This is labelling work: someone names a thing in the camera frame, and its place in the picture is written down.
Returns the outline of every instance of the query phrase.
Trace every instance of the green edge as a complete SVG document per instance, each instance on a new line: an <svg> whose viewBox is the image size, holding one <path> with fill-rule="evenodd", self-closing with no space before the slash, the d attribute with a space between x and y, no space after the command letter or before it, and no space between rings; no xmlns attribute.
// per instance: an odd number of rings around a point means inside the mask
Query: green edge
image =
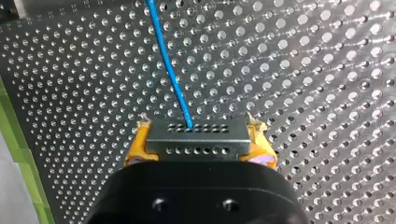
<svg viewBox="0 0 396 224"><path fill-rule="evenodd" d="M6 140L12 160L16 162L29 190L41 224L55 223L47 201L35 160L23 136L17 116L9 101L3 80L0 78L0 130Z"/></svg>

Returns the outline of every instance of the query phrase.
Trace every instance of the blue wire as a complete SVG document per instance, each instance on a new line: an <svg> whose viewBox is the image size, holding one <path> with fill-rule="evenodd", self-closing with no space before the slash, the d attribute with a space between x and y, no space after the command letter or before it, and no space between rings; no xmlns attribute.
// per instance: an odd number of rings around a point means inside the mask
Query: blue wire
<svg viewBox="0 0 396 224"><path fill-rule="evenodd" d="M181 89L178 86L176 80L176 73L174 67L171 63L171 60L169 59L169 54L164 41L163 30L161 28L160 18L158 17L157 8L155 7L155 2L154 0L147 0L146 2L148 4L149 15L151 17L151 21L154 26L155 35L157 36L158 45L160 47L161 55L163 56L163 62L165 63L166 71L168 72L169 78L171 79L171 83L175 90L175 94L178 103L180 104L181 111L183 112L184 120L186 120L187 127L192 128L193 123L190 116L189 108L187 107L186 101L184 100L183 95L181 94Z"/></svg>

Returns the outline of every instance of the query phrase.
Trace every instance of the white surface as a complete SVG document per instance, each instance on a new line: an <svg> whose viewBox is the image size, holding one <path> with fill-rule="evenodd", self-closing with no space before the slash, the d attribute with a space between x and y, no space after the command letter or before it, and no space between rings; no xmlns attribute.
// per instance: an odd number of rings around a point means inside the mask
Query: white surface
<svg viewBox="0 0 396 224"><path fill-rule="evenodd" d="M37 213L0 132L0 223L38 224Z"/></svg>

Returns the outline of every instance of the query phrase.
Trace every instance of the hole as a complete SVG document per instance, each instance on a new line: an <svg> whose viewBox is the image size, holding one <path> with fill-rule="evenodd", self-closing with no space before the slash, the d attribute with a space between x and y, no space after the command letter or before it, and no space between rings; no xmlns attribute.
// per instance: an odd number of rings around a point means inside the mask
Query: hole
<svg viewBox="0 0 396 224"><path fill-rule="evenodd" d="M219 154L220 149L218 147L213 148L213 154L217 155Z"/></svg>
<svg viewBox="0 0 396 224"><path fill-rule="evenodd" d="M239 210L239 203L233 199L227 199L223 203L223 208L227 212L236 212Z"/></svg>
<svg viewBox="0 0 396 224"><path fill-rule="evenodd" d="M164 12L168 9L168 6L165 3L161 3L160 5L160 11Z"/></svg>
<svg viewBox="0 0 396 224"><path fill-rule="evenodd" d="M254 9L255 11L260 11L260 10L262 10L262 3L261 3L261 2L255 2L255 3L253 4L253 9Z"/></svg>
<svg viewBox="0 0 396 224"><path fill-rule="evenodd" d="M201 153L201 148L200 148L200 147L196 147L196 148L194 149L194 153L195 153L195 154L200 154L200 153Z"/></svg>
<svg viewBox="0 0 396 224"><path fill-rule="evenodd" d="M173 149L171 147L167 147L166 148L166 153L167 154L172 154L173 153Z"/></svg>
<svg viewBox="0 0 396 224"><path fill-rule="evenodd" d="M157 212L163 212L168 210L169 203L165 200L165 198L158 198L152 203L152 208Z"/></svg>
<svg viewBox="0 0 396 224"><path fill-rule="evenodd" d="M225 148L221 151L221 153L222 153L222 154L228 154L228 153L230 153L230 149L227 148L227 147L225 147Z"/></svg>
<svg viewBox="0 0 396 224"><path fill-rule="evenodd" d="M186 148L184 148L184 153L191 154L192 153L192 149L190 147L186 147Z"/></svg>
<svg viewBox="0 0 396 224"><path fill-rule="evenodd" d="M242 11L243 11L243 9L242 9L240 6L236 6L236 7L233 9L233 14L234 14L235 16L239 16L239 15L242 14Z"/></svg>
<svg viewBox="0 0 396 224"><path fill-rule="evenodd" d="M210 153L210 148L208 148L208 147L204 148L204 153L205 154L209 154Z"/></svg>
<svg viewBox="0 0 396 224"><path fill-rule="evenodd" d="M183 7L184 6L184 1L183 0L177 0L176 1L176 6L177 7Z"/></svg>

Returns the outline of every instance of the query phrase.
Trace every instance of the perforated metal sheet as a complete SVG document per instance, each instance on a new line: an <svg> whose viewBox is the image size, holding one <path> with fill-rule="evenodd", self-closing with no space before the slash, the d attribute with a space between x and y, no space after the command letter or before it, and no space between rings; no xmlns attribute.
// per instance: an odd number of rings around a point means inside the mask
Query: perforated metal sheet
<svg viewBox="0 0 396 224"><path fill-rule="evenodd" d="M158 1L191 113L267 122L312 223L394 223L392 1ZM180 118L148 10L1 27L1 76L57 223L81 223L135 121Z"/></svg>

